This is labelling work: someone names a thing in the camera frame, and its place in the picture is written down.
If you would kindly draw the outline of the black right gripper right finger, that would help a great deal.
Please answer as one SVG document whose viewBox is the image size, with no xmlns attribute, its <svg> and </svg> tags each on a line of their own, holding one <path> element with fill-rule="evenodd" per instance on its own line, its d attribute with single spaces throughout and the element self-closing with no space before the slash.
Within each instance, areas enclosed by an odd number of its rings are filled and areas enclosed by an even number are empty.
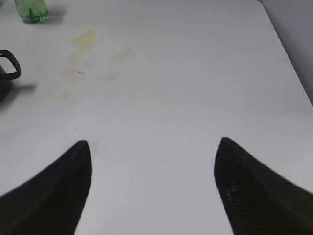
<svg viewBox="0 0 313 235">
<path fill-rule="evenodd" d="M 235 235 L 311 235 L 313 195 L 280 176 L 228 137 L 214 178 Z"/>
</svg>

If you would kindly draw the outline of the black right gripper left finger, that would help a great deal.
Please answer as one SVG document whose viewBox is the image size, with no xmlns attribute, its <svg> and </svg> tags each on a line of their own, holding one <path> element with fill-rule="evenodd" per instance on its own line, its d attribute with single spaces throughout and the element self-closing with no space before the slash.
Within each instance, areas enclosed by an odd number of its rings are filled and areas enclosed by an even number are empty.
<svg viewBox="0 0 313 235">
<path fill-rule="evenodd" d="M 2 235 L 73 235 L 92 181 L 92 160 L 80 140 L 33 178 L 0 198 Z"/>
</svg>

